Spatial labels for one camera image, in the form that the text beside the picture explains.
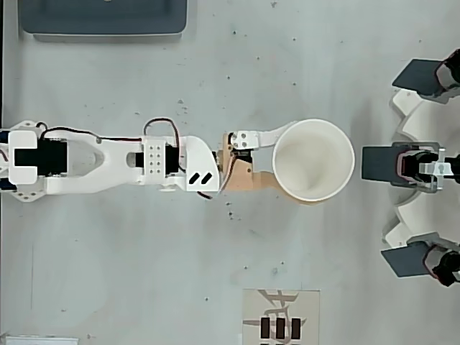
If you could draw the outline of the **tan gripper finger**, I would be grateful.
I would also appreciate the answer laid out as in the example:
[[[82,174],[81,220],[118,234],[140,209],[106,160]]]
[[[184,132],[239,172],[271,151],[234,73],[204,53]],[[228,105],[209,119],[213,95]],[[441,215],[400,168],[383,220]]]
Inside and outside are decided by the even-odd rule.
[[[291,196],[287,193],[282,186],[278,183],[276,176],[273,172],[261,171],[253,173],[253,187],[255,190],[272,188],[279,192],[282,196],[289,198],[291,201],[304,206],[316,206],[324,201],[302,201],[299,198]]]

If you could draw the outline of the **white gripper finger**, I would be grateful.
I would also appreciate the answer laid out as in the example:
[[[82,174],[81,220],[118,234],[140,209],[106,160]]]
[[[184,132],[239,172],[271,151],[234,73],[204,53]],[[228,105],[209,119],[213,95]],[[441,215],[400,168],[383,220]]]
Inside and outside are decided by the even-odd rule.
[[[263,147],[272,147],[276,144],[281,135],[286,132],[297,121],[269,131],[239,130],[229,135],[229,144],[235,150],[258,150]]]

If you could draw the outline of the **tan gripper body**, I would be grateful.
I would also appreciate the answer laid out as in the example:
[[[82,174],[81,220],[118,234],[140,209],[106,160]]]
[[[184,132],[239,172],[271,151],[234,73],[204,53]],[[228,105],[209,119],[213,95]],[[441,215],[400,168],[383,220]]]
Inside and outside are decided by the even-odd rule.
[[[232,133],[224,133],[221,148],[215,152],[221,180],[220,193],[254,189],[253,149],[238,149],[232,144],[232,137]]]

